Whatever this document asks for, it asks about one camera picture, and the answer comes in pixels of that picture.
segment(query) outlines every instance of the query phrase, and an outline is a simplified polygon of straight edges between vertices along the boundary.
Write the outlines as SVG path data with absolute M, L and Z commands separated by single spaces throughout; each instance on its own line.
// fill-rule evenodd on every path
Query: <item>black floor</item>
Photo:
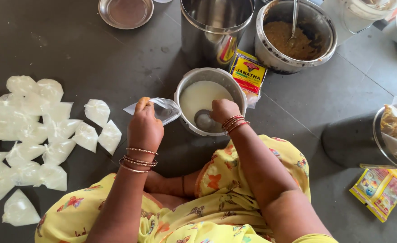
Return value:
M 140 97 L 172 97 L 189 70 L 180 53 L 179 0 L 155 3 L 150 21 L 134 30 L 107 25 L 98 13 L 98 0 L 0 0 L 0 95 L 12 75 L 35 80 L 52 78 L 65 91 L 63 102 L 74 102 L 71 118 L 85 119 L 88 99 L 102 99 L 110 119 L 123 132 L 113 157 L 98 145 L 93 154 L 76 146 L 61 166 L 68 173 L 68 191 L 85 188 L 117 170 L 125 152 L 131 116 L 122 108 Z M 257 9 L 262 3 L 257 1 Z M 239 48 L 254 54 L 255 26 L 250 24 Z M 349 191 L 362 169 L 332 163 L 320 145 L 323 126 L 332 121 L 382 107 L 397 96 L 397 45 L 375 27 L 348 40 L 327 63 L 291 76 L 268 73 L 256 109 L 247 120 L 259 134 L 291 141 L 310 164 L 312 204 L 333 236 L 342 243 L 397 243 L 397 206 L 384 224 Z M 228 137 L 197 137 L 179 121 L 165 127 L 156 171 L 164 176 L 201 168 Z M 8 151 L 12 142 L 3 142 Z M 65 192 L 22 187 L 43 215 Z M 33 242 L 36 225 L 2 224 L 0 242 Z

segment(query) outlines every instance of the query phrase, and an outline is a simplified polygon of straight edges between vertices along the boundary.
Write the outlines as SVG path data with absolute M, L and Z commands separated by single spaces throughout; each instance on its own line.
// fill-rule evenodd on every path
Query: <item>gold bangle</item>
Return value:
M 126 150 L 135 150 L 135 151 L 140 151 L 140 152 L 145 152 L 145 153 L 150 153 L 150 154 L 158 155 L 158 153 L 156 153 L 156 152 L 147 151 L 147 150 L 139 149 L 139 148 L 127 147 Z

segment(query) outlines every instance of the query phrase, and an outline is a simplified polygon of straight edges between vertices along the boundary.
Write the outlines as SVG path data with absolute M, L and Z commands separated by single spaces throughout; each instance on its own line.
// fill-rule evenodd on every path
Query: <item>pot rim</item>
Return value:
M 274 56 L 275 58 L 278 58 L 281 61 L 284 61 L 284 59 L 286 59 L 287 64 L 291 65 L 291 66 L 295 66 L 295 67 L 312 67 L 312 66 L 317 66 L 320 65 L 322 63 L 325 63 L 327 60 L 329 60 L 332 55 L 335 52 L 336 49 L 336 43 L 337 43 L 337 33 L 336 33 L 336 29 L 335 26 L 331 20 L 331 18 L 326 14 L 326 12 L 321 9 L 318 5 L 309 2 L 309 1 L 300 1 L 299 4 L 306 4 L 312 8 L 314 8 L 316 11 L 318 11 L 321 15 L 323 15 L 323 17 L 325 18 L 326 23 L 328 24 L 328 26 L 331 29 L 331 33 L 333 36 L 331 36 L 332 38 L 332 44 L 331 46 L 328 48 L 327 52 L 320 56 L 319 58 L 316 58 L 314 60 L 309 60 L 309 61 L 303 61 L 303 60 L 297 60 L 294 58 L 291 58 L 289 56 L 286 56 L 285 54 L 283 54 L 282 52 L 280 52 L 279 50 L 277 50 L 277 48 L 275 48 L 271 42 L 268 40 L 268 38 L 265 35 L 265 32 L 263 30 L 263 17 L 265 15 L 265 12 L 267 12 L 271 7 L 279 4 L 279 3 L 283 3 L 283 2 L 293 2 L 293 0 L 273 0 L 271 2 L 269 2 L 268 4 L 264 5 L 259 13 L 257 14 L 257 19 L 256 19 L 256 32 L 258 37 L 261 40 L 261 44 L 264 45 L 266 47 L 270 46 L 271 50 L 269 50 L 269 47 L 266 47 L 266 49 L 268 50 L 268 52 Z

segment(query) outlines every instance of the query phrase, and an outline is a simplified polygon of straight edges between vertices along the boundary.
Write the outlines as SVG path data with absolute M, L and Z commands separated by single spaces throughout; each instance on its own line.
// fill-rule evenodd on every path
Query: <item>steel container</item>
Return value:
M 308 67 L 325 63 L 335 52 L 337 34 L 331 19 L 317 5 L 303 0 L 299 4 L 297 25 L 313 40 L 320 57 L 310 61 L 290 58 L 277 50 L 266 38 L 263 25 L 274 21 L 293 22 L 293 0 L 273 0 L 262 7 L 257 15 L 254 40 L 255 56 L 268 69 L 277 74 L 294 74 Z
M 190 68 L 226 69 L 252 18 L 255 0 L 181 0 L 182 52 Z

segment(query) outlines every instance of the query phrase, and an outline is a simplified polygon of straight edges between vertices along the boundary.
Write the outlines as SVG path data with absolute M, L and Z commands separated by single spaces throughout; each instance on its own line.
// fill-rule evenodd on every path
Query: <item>woman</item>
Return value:
M 214 100 L 211 112 L 232 139 L 225 149 L 184 177 L 150 171 L 164 129 L 148 101 L 136 105 L 118 173 L 57 202 L 37 227 L 37 243 L 336 243 L 309 202 L 302 153 L 257 136 L 227 99 Z

